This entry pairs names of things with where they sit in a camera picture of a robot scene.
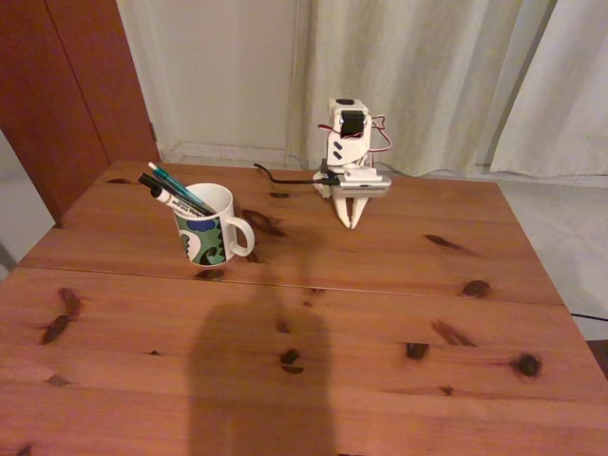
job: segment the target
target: marker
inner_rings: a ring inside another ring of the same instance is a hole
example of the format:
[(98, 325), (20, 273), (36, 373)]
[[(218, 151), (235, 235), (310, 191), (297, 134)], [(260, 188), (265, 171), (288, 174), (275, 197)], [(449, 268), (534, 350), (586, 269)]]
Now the marker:
[(180, 198), (179, 195), (175, 195), (172, 189), (169, 189), (151, 176), (145, 173), (141, 173), (138, 178), (138, 182), (145, 185), (150, 189), (150, 195), (167, 206), (175, 209), (183, 216), (187, 217), (209, 217), (213, 216), (214, 213), (207, 211), (206, 209), (198, 206), (195, 203)]
[(163, 188), (151, 188), (150, 195), (152, 195), (155, 200), (158, 200), (161, 203), (169, 206), (171, 209), (173, 209), (175, 212), (182, 216), (204, 217), (204, 215), (197, 211), (194, 207), (190, 206), (189, 204), (186, 204), (181, 199), (177, 199)]
[(186, 187), (181, 185), (177, 180), (173, 179), (169, 175), (169, 173), (167, 173), (164, 169), (158, 167), (152, 161), (150, 161), (148, 163), (148, 166), (152, 169), (152, 171), (154, 172), (154, 175), (159, 180), (163, 181), (164, 183), (169, 185), (171, 188), (173, 188), (176, 191), (176, 193), (178, 195), (180, 195), (181, 197), (183, 197), (184, 199), (186, 199), (186, 201), (194, 202), (197, 206), (200, 206), (201, 208), (211, 212), (212, 215), (214, 215), (216, 213), (216, 211), (214, 211), (213, 208), (209, 207), (207, 204), (205, 204), (202, 201), (202, 199), (200, 199), (194, 193), (192, 193), (190, 190), (188, 190)]

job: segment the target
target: mug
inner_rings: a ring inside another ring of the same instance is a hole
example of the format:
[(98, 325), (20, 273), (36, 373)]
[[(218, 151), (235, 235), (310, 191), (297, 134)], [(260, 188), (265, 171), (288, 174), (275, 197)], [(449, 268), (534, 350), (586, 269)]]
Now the mug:
[[(256, 242), (254, 230), (245, 220), (235, 217), (230, 190), (216, 183), (195, 183), (186, 188), (216, 211), (210, 217), (187, 217), (174, 211), (188, 259), (200, 266), (218, 266), (234, 255), (251, 254)], [(238, 245), (237, 228), (245, 235), (246, 247)]]

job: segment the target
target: white wall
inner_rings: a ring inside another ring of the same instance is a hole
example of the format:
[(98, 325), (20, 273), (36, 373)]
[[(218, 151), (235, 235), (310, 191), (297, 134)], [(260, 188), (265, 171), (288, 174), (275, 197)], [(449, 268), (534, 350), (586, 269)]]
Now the white wall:
[(0, 280), (54, 223), (0, 131)]
[(180, 143), (284, 151), (296, 0), (119, 0), (148, 113)]

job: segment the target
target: floor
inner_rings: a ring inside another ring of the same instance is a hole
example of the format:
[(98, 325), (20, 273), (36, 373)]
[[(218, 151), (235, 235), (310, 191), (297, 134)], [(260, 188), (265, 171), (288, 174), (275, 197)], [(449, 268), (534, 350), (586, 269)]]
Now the floor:
[(0, 214), (2, 281), (55, 222), (1, 131)]
[[(252, 166), (250, 161), (199, 157), (184, 157), (180, 163)], [(295, 161), (261, 164), (301, 169)], [(453, 177), (442, 173), (435, 179)], [(497, 182), (570, 312), (608, 318), (608, 177), (572, 180), (577, 185), (530, 183), (508, 176)], [(582, 186), (589, 182), (598, 186)], [(608, 339), (608, 322), (575, 320), (585, 339)]]

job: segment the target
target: pen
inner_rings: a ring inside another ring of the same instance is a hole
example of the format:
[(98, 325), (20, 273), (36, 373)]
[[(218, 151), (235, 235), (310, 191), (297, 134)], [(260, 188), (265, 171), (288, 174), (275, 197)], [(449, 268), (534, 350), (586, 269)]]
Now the pen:
[(154, 172), (154, 176), (156, 176), (160, 181), (166, 183), (171, 188), (173, 188), (177, 192), (178, 195), (180, 195), (181, 197), (186, 199), (188, 202), (194, 202), (197, 206), (204, 208), (205, 210), (211, 212), (212, 214), (216, 213), (216, 211), (214, 211), (213, 208), (209, 207), (207, 204), (205, 204), (202, 201), (202, 199), (197, 197), (194, 193), (192, 193), (190, 190), (188, 190), (183, 185), (181, 185), (177, 180), (172, 178), (169, 175), (169, 173), (167, 173), (164, 169), (160, 168), (159, 166), (154, 164), (152, 161), (150, 161), (148, 163), (148, 166)]

